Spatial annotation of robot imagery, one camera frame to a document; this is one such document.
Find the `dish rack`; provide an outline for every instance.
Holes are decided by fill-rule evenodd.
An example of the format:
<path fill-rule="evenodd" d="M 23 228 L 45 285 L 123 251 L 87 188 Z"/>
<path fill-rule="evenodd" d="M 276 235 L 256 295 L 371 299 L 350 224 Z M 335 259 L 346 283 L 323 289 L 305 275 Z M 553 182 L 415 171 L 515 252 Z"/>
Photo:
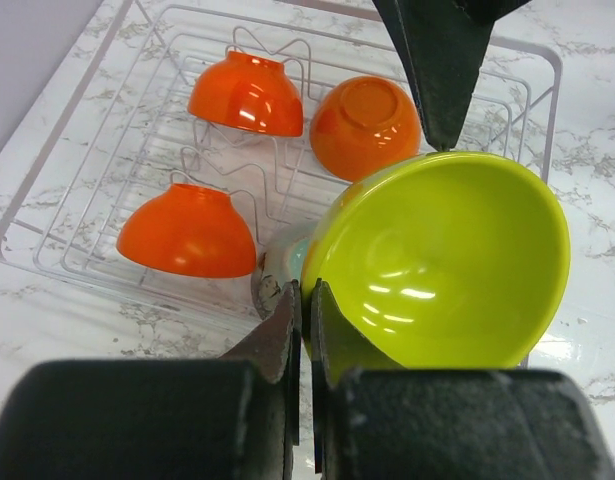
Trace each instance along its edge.
<path fill-rule="evenodd" d="M 260 253 L 275 231 L 319 218 L 347 186 L 309 146 L 309 123 L 327 92 L 358 75 L 409 89 L 384 26 L 373 19 L 354 20 L 366 24 L 356 35 L 338 34 L 302 26 L 311 22 L 308 9 L 269 2 L 274 19 L 263 19 L 260 8 L 249 16 L 240 2 L 213 4 L 122 3 L 0 222 L 1 262 L 230 328 L 259 321 L 248 277 L 187 278 L 134 264 L 115 248 L 123 223 L 172 181 L 196 183 L 232 195 Z M 349 19 L 319 15 L 339 27 Z M 285 64 L 303 100 L 301 138 L 244 133 L 187 113 L 198 75 L 230 49 Z M 553 51 L 492 38 L 458 148 L 510 157 L 546 181 L 560 76 Z"/>

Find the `countertop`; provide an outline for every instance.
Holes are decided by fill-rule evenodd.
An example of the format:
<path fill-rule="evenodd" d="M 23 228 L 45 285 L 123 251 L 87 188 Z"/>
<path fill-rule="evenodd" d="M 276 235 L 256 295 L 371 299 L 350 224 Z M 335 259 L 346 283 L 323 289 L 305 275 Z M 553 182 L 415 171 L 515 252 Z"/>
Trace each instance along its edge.
<path fill-rule="evenodd" d="M 371 2 L 363 0 L 339 3 L 372 8 Z M 548 45 L 564 63 L 550 187 L 569 222 L 572 270 L 563 304 L 532 352 L 530 366 L 563 371 L 578 383 L 594 408 L 608 447 L 615 452 L 615 0 L 588 0 L 582 7 L 583 2 L 574 3 L 534 0 L 500 21 L 495 31 Z M 291 25 L 313 25 L 328 15 L 283 8 L 290 13 L 286 20 Z M 0 154 L 0 217 L 116 9 L 117 2 L 103 2 Z M 142 28 L 137 25 L 134 33 L 127 30 L 120 38 L 130 41 Z M 331 28 L 344 34 L 357 30 L 358 22 L 350 18 Z M 53 205 L 39 199 L 34 208 Z M 118 302 L 0 264 L 0 408 L 20 376 L 38 362 L 206 357 L 224 351 L 239 338 L 237 333 L 212 331 L 164 311 Z M 303 374 L 304 441 L 296 451 L 296 464 L 298 478 L 310 478 L 307 366 Z"/>

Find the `green bowl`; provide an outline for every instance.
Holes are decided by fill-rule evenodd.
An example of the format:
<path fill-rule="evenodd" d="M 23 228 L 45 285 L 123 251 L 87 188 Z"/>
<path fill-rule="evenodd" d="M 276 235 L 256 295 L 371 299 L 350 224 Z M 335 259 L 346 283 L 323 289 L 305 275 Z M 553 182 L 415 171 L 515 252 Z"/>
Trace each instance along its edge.
<path fill-rule="evenodd" d="M 419 156 L 351 185 L 316 227 L 302 270 L 410 368 L 517 365 L 567 283 L 567 222 L 532 172 L 496 155 Z"/>

